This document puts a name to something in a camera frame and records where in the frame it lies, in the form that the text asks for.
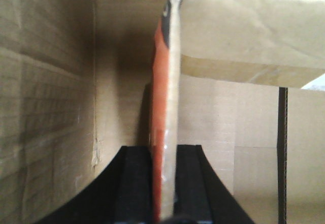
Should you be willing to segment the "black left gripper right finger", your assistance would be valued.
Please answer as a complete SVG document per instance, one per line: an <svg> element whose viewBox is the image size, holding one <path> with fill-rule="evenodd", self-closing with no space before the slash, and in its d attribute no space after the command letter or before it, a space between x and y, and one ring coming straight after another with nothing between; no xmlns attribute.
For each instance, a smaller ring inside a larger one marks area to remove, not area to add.
<svg viewBox="0 0 325 224"><path fill-rule="evenodd" d="M253 223L219 179L200 145L178 145L174 215L188 223Z"/></svg>

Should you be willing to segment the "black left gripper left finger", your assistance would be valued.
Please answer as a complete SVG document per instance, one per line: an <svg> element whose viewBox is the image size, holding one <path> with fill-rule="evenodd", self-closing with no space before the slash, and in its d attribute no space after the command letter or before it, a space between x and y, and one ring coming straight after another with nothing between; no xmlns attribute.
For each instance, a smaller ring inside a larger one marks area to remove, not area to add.
<svg viewBox="0 0 325 224"><path fill-rule="evenodd" d="M151 156L122 146L99 176L39 223L152 223Z"/></svg>

